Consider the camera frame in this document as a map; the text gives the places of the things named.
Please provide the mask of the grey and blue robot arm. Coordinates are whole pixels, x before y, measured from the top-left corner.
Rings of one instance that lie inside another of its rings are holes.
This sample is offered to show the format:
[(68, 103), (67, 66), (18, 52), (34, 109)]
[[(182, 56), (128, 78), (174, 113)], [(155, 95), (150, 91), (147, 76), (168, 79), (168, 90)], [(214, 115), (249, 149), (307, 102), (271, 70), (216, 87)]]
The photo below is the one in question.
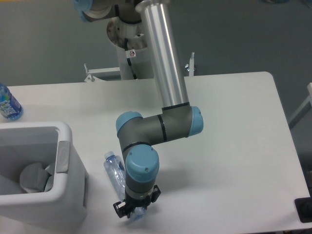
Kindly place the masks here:
[(118, 17), (126, 24), (143, 25), (162, 113), (142, 117), (138, 112), (126, 112), (116, 120), (125, 163), (125, 197), (114, 204), (114, 210), (119, 217), (131, 217), (136, 208), (147, 208), (161, 193), (155, 184), (159, 156), (153, 146), (201, 133), (203, 117), (200, 109), (189, 103), (168, 1), (76, 0), (73, 5), (86, 22)]

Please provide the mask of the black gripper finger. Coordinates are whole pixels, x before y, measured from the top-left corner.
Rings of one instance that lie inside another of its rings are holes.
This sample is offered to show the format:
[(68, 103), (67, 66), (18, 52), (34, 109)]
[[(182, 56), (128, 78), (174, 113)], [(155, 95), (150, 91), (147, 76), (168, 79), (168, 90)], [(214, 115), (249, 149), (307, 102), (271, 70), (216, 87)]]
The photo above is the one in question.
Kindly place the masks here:
[(113, 208), (119, 218), (130, 217), (130, 214), (133, 212), (133, 207), (126, 201), (119, 201), (113, 204)]
[(155, 203), (161, 194), (161, 190), (157, 185), (154, 185), (150, 195), (145, 197), (145, 208), (147, 209), (151, 203)]

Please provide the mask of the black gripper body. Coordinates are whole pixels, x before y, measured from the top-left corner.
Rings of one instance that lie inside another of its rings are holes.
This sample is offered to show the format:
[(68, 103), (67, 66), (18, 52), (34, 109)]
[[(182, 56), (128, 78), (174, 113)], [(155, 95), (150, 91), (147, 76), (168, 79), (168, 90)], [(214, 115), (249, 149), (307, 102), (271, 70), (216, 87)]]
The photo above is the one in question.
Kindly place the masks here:
[(147, 209), (151, 203), (152, 200), (150, 195), (144, 197), (143, 199), (135, 199), (125, 193), (125, 211), (128, 213), (131, 213), (137, 207)]

